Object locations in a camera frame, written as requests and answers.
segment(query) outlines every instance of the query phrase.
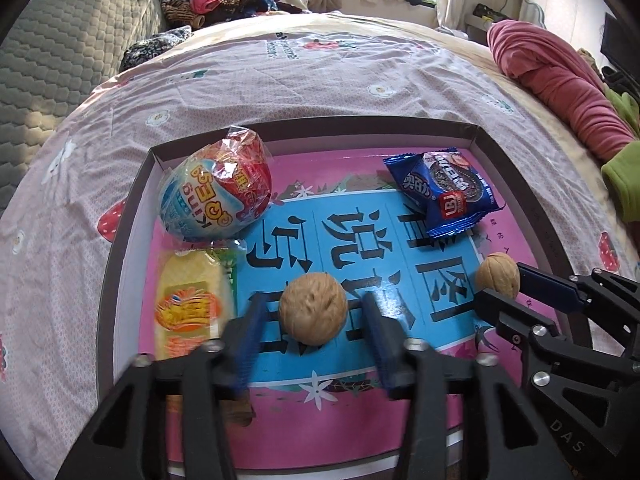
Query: mattress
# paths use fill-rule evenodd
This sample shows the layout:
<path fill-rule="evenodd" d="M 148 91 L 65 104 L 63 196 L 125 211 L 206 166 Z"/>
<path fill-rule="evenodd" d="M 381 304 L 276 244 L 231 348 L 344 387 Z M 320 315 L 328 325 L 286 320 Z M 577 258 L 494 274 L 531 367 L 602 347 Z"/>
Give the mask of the mattress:
<path fill-rule="evenodd" d="M 0 215 L 60 121 L 161 30 L 159 0 L 31 0 L 0 46 Z"/>
<path fill-rule="evenodd" d="M 97 405 L 107 225 L 149 147 L 230 124 L 351 114 L 482 126 L 535 190 L 576 273 L 603 266 L 607 233 L 620 274 L 634 276 L 638 252 L 597 166 L 485 47 L 339 14 L 199 31 L 98 86 L 36 154 L 0 219 L 1 429 L 35 478 L 55 476 Z"/>

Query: kinder joy egg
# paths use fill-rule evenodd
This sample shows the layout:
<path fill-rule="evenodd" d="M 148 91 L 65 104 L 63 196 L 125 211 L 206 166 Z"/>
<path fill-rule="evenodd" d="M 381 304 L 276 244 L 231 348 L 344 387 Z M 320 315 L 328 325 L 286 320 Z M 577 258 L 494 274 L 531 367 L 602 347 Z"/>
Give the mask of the kinder joy egg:
<path fill-rule="evenodd" d="M 167 232 L 185 241 L 229 238 L 268 207 L 268 152 L 246 128 L 230 131 L 174 170 L 160 193 L 160 218 Z"/>

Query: silver screw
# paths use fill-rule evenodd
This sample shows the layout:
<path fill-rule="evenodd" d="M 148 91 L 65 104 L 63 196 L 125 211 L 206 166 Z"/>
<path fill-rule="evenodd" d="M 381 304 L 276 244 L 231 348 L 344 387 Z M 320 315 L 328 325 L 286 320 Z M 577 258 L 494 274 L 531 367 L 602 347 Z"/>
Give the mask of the silver screw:
<path fill-rule="evenodd" d="M 551 376 L 546 372 L 536 372 L 531 380 L 536 386 L 547 386 L 551 382 Z"/>
<path fill-rule="evenodd" d="M 133 358 L 133 365 L 136 368 L 144 368 L 151 364 L 151 359 L 147 354 L 138 354 Z"/>
<path fill-rule="evenodd" d="M 476 356 L 476 363 L 481 366 L 495 366 L 498 364 L 498 356 L 489 352 L 482 352 Z"/>
<path fill-rule="evenodd" d="M 209 339 L 202 343 L 202 346 L 207 352 L 220 352 L 225 344 L 220 339 Z"/>
<path fill-rule="evenodd" d="M 533 327 L 532 330 L 533 330 L 533 333 L 538 337 L 542 337 L 543 335 L 546 335 L 546 327 L 542 325 L 536 325 L 535 327 Z"/>
<path fill-rule="evenodd" d="M 413 350 L 414 352 L 422 352 L 429 348 L 429 345 L 423 339 L 417 337 L 409 337 L 404 340 L 404 347 L 407 350 Z"/>

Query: cable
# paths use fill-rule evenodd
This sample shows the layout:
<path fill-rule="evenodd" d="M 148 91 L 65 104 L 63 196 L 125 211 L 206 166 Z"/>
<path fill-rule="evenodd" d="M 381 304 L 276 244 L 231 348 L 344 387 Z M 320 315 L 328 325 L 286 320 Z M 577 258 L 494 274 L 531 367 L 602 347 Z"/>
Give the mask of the cable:
<path fill-rule="evenodd" d="M 504 8 L 507 6 L 508 2 L 509 2 L 509 0 L 505 0 L 504 1 L 504 5 L 502 7 L 500 7 L 500 10 L 498 12 L 502 12 L 504 10 Z M 546 25 L 545 25 L 545 9 L 540 7 L 536 2 L 530 2 L 529 0 L 524 0 L 524 2 L 527 5 L 533 6 L 538 11 L 538 17 L 539 17 L 538 21 L 540 22 L 540 27 L 546 28 Z"/>

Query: gray quilted mattress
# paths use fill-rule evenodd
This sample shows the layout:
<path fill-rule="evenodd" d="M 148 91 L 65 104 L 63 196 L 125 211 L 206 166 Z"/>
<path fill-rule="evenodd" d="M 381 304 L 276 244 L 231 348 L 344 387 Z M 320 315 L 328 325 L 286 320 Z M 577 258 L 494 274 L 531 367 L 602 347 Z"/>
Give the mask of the gray quilted mattress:
<path fill-rule="evenodd" d="M 159 0 L 30 1 L 0 46 L 0 216 L 60 121 L 162 24 Z"/>

